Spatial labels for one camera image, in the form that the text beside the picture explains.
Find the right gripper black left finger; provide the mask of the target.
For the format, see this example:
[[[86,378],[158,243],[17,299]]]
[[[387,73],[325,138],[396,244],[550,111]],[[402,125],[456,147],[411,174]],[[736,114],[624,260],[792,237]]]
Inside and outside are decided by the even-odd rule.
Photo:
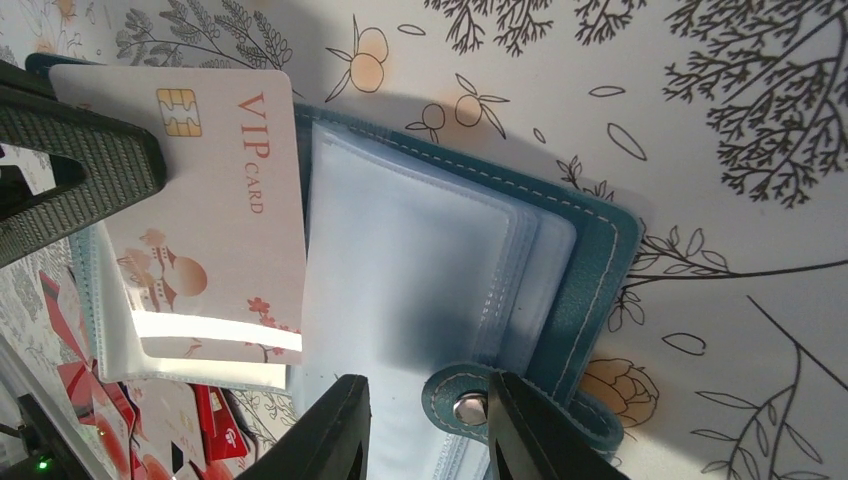
[[[238,477],[242,480],[365,479],[370,427],[368,379],[345,374]]]

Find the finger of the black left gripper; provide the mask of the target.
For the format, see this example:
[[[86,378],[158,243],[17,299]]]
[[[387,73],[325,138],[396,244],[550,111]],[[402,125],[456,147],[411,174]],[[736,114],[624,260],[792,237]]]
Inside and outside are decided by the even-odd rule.
[[[1,144],[48,156],[55,187],[35,194],[1,168],[1,264],[7,266],[161,191],[166,163],[149,131],[60,102],[30,69],[1,64]]]

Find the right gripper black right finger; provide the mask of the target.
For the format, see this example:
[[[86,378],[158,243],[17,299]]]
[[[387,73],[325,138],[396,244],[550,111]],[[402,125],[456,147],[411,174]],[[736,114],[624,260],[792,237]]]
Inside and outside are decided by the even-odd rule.
[[[625,480],[558,407],[521,377],[489,376],[488,445],[495,479]]]

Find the blue leather card holder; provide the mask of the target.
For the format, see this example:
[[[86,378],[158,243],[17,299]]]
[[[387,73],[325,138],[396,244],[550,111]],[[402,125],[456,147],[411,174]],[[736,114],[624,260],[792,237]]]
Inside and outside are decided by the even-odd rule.
[[[616,415],[578,389],[641,230],[627,211],[294,102],[306,263],[296,364],[142,351],[107,220],[72,236],[102,379],[289,397],[368,379],[371,479],[495,479],[489,376],[513,373],[610,464]]]

